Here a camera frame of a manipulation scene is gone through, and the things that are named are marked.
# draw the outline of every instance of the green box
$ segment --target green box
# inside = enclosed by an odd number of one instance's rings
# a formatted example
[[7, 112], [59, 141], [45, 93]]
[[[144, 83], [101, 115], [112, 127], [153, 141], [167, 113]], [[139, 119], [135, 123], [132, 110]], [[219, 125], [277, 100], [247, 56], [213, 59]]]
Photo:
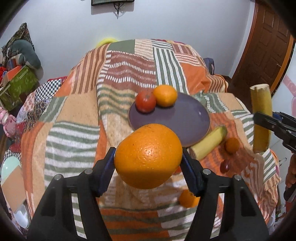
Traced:
[[28, 67], [24, 66], [9, 83], [0, 91], [0, 99], [5, 108], [10, 111], [17, 105], [22, 103], [20, 94], [31, 93], [34, 85], [38, 82], [34, 72]]

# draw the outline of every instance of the wooden door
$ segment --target wooden door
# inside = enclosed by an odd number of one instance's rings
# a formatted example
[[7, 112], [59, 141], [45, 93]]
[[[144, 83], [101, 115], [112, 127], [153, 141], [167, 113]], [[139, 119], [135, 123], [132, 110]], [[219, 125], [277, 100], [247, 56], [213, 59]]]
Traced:
[[291, 37], [283, 21], [271, 8], [256, 4], [256, 11], [254, 32], [250, 36], [248, 49], [245, 49], [245, 58], [234, 74], [230, 90], [250, 111], [250, 87], [262, 83], [272, 86], [284, 64]]

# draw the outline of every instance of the small orange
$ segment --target small orange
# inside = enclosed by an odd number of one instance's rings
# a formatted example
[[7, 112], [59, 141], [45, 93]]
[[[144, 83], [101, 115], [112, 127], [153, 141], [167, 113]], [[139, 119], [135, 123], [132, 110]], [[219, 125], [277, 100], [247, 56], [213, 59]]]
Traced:
[[161, 107], [172, 106], [178, 97], [177, 91], [170, 85], [159, 85], [153, 90], [156, 104]]
[[179, 197], [180, 205], [186, 208], [196, 207], [200, 202], [200, 197], [196, 197], [188, 189], [184, 190]]
[[181, 169], [180, 166], [178, 166], [177, 169], [176, 169], [175, 172], [174, 172], [174, 175], [177, 175], [177, 174], [179, 174], [179, 173], [181, 173], [181, 172], [182, 172], [182, 169]]
[[239, 140], [235, 137], [231, 137], [225, 142], [225, 150], [229, 154], [234, 154], [239, 150]]
[[148, 124], [125, 138], [117, 147], [114, 165], [128, 185], [152, 189], [176, 171], [182, 159], [182, 145], [166, 126]]

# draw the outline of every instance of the tomato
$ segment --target tomato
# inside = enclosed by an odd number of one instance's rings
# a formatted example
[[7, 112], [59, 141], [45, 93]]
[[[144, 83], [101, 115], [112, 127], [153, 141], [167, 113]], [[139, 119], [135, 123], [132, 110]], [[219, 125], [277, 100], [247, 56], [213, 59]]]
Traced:
[[152, 91], [141, 91], [135, 100], [138, 111], [149, 113], [154, 110], [156, 106], [156, 98]]
[[221, 164], [220, 164], [220, 172], [225, 174], [226, 172], [229, 171], [229, 169], [230, 169], [230, 161], [229, 160], [224, 160], [223, 162], [221, 162]]

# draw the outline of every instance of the bedspread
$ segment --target bedspread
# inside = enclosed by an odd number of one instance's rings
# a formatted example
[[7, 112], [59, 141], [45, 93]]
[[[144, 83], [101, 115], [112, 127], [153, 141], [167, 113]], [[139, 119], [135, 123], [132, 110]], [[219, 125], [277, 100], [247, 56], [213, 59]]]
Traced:
[[[211, 129], [223, 124], [228, 137], [240, 140], [236, 154], [229, 155], [218, 146], [200, 162], [218, 175], [240, 174], [268, 222], [277, 203], [276, 187], [280, 179], [269, 149], [261, 155], [252, 152], [253, 115], [232, 94], [225, 93], [226, 81], [222, 76], [210, 75], [191, 46], [143, 39], [89, 51], [64, 83], [57, 83], [51, 96], [46, 95], [47, 101], [40, 95], [43, 85], [27, 99], [25, 117], [18, 116], [18, 126], [23, 126], [19, 132], [20, 149], [10, 152], [21, 151], [32, 216], [56, 174], [70, 177], [92, 168], [109, 147], [117, 147], [132, 133], [128, 110], [135, 96], [161, 84], [192, 95], [209, 111]], [[41, 96], [42, 101], [37, 102], [35, 96]], [[231, 166], [226, 174], [220, 172], [224, 159], [230, 160]], [[174, 174], [155, 189], [139, 190], [125, 184], [115, 171], [107, 192], [98, 202], [112, 239], [184, 239], [196, 211], [178, 203], [186, 188], [182, 173]], [[72, 203], [77, 233], [85, 237], [75, 194]], [[223, 194], [219, 196], [213, 232], [221, 225], [222, 211]]]

